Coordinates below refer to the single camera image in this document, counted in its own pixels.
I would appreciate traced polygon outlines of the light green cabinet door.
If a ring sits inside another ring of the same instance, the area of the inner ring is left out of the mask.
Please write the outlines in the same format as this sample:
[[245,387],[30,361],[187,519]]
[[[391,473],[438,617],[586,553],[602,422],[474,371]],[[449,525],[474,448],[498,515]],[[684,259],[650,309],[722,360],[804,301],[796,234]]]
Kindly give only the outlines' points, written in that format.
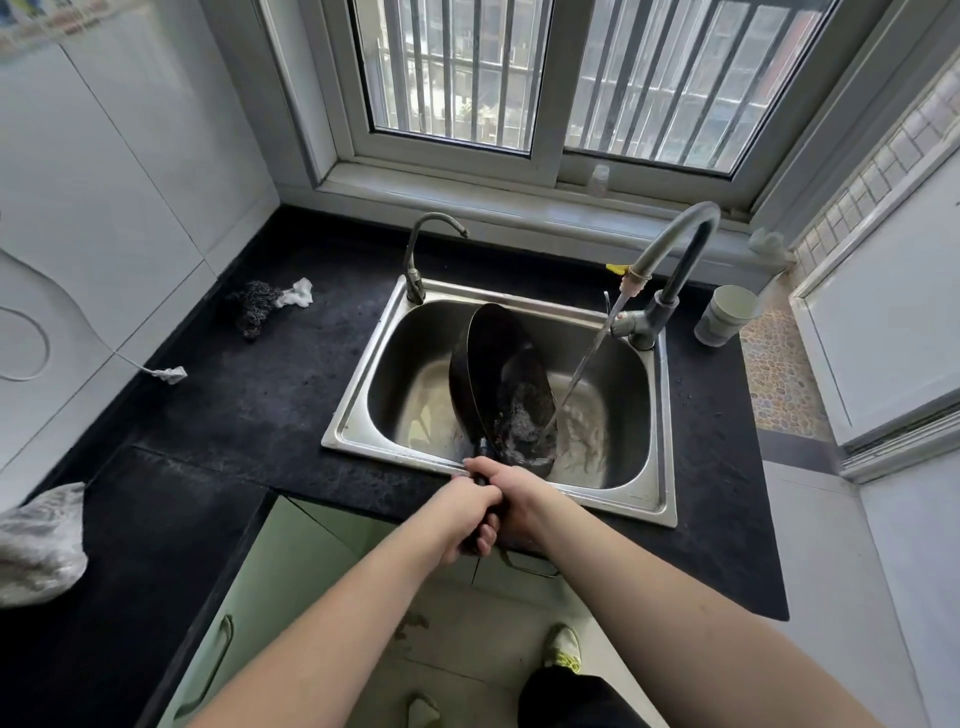
[[278,497],[157,728],[174,728],[174,713],[223,614],[233,617],[234,640],[201,708],[359,561],[371,547],[376,529],[371,518]]

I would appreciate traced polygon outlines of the person's right hand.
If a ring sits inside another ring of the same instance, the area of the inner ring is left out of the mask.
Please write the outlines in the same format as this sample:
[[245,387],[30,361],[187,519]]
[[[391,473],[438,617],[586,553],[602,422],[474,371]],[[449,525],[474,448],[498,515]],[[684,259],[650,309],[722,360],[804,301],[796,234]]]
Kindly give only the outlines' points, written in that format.
[[506,465],[503,475],[506,483],[498,487],[503,494],[499,533],[505,528],[509,545],[546,556],[545,509],[558,491],[524,467]]

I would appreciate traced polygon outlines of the white door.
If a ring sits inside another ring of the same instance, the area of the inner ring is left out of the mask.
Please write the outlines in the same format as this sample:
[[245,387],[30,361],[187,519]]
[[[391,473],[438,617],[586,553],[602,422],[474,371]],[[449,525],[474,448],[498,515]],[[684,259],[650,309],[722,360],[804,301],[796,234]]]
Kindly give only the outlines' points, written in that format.
[[902,182],[790,297],[854,483],[960,448],[960,151]]

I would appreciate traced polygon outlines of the person's left hand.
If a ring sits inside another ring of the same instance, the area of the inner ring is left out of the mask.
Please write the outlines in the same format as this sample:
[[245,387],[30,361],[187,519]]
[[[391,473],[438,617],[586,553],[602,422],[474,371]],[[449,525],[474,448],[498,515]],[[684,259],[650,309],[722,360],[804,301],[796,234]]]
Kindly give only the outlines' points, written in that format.
[[503,493],[494,485],[478,485],[457,476],[443,485],[414,515],[414,530],[430,544],[437,565],[457,559],[454,549],[485,518],[500,518]]

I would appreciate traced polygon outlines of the person's right forearm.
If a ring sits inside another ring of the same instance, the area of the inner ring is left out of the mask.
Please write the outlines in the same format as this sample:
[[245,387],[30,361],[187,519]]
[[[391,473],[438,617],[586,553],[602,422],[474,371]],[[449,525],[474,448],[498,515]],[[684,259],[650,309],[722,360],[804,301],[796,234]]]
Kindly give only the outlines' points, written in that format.
[[553,487],[529,529],[670,728],[883,728],[791,640]]

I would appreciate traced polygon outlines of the stack of white paper cups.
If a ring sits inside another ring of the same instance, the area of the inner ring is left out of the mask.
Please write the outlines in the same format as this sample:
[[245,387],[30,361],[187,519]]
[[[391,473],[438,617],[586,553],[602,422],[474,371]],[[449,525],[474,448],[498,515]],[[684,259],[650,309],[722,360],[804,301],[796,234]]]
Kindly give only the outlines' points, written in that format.
[[702,345],[720,348],[761,313],[761,300],[757,294],[738,285],[723,285],[714,289],[694,327],[694,335]]

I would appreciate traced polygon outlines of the black frying pan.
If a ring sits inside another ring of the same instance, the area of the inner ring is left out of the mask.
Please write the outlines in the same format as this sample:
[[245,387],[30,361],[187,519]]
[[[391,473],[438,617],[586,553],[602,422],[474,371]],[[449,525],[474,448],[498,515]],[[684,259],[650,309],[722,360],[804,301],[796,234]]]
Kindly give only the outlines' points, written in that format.
[[474,311],[453,348],[448,385],[467,457],[549,476],[557,458],[556,401],[544,358],[517,314],[493,302]]

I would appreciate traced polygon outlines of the person's black trouser leg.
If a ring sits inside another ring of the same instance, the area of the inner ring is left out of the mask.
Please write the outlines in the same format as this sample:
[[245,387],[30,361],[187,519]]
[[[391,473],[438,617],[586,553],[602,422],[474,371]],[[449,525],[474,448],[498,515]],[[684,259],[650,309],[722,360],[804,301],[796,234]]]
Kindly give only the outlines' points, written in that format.
[[651,728],[602,677],[536,669],[518,698],[517,728]]

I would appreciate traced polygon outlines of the person's left forearm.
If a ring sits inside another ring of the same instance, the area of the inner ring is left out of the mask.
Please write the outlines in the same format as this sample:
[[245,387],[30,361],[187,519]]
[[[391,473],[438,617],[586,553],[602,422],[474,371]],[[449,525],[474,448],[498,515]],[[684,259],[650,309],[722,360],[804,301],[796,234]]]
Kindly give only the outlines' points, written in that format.
[[235,675],[188,728],[344,728],[418,590],[460,537],[413,517]]

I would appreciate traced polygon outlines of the dark steel wool scrubber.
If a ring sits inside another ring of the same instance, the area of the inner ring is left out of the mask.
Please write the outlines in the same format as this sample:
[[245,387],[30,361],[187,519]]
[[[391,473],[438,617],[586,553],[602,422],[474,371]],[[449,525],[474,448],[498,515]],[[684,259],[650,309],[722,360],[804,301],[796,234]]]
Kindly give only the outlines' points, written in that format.
[[250,280],[222,297],[220,311],[244,341],[252,343],[262,334],[266,321],[278,310],[283,289],[262,280]]

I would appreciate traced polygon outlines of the metal window security bars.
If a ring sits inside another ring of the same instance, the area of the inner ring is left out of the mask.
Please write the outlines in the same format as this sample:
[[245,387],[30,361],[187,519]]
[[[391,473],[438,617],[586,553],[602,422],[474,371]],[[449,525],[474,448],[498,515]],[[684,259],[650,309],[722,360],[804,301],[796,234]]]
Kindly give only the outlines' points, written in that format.
[[[377,131],[532,149],[554,0],[352,0]],[[564,147],[731,176],[838,0],[594,0]]]

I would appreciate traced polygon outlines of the person's right shoe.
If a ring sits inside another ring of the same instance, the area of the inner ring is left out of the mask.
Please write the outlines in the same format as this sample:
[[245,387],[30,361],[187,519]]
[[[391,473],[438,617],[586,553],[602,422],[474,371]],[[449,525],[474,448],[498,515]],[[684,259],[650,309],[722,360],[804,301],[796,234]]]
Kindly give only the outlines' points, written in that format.
[[542,666],[560,668],[572,674],[582,672],[582,651],[576,630],[567,624],[551,627],[542,650]]

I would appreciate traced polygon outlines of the white sliding window frame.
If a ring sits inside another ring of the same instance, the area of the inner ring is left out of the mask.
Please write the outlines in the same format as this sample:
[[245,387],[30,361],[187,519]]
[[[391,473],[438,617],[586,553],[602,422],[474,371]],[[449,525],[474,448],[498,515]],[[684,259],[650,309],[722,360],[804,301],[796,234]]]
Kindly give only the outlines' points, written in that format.
[[595,164],[610,167],[608,192],[627,204],[678,210],[717,203],[728,219],[758,223],[807,175],[801,149],[875,42],[893,0],[838,0],[741,164],[726,176],[597,152],[567,151],[575,83],[594,0],[554,0],[531,151],[508,152],[376,130],[368,110],[353,0],[251,0],[264,27],[309,185],[336,166],[413,175],[531,194],[588,196]]

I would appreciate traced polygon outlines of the clear plastic bag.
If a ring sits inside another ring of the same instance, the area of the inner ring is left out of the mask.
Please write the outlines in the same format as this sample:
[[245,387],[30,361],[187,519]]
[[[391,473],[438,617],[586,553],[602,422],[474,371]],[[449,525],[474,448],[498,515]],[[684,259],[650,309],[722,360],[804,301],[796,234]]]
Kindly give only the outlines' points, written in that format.
[[796,252],[787,247],[784,234],[765,227],[750,234],[748,249],[763,261],[780,264],[783,270],[789,270],[798,261]]

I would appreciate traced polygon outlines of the small curved metal faucet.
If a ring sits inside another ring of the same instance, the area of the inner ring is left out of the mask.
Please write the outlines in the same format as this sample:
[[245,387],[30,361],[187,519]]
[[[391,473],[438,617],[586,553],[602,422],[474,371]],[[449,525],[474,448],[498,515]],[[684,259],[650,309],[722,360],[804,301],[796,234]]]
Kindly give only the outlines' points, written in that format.
[[469,239],[471,236],[470,231],[458,220],[439,211],[426,212],[414,222],[403,256],[405,295],[414,306],[422,306],[426,302],[426,287],[422,275],[416,267],[415,249],[421,230],[429,221],[439,221],[450,225],[463,239]]

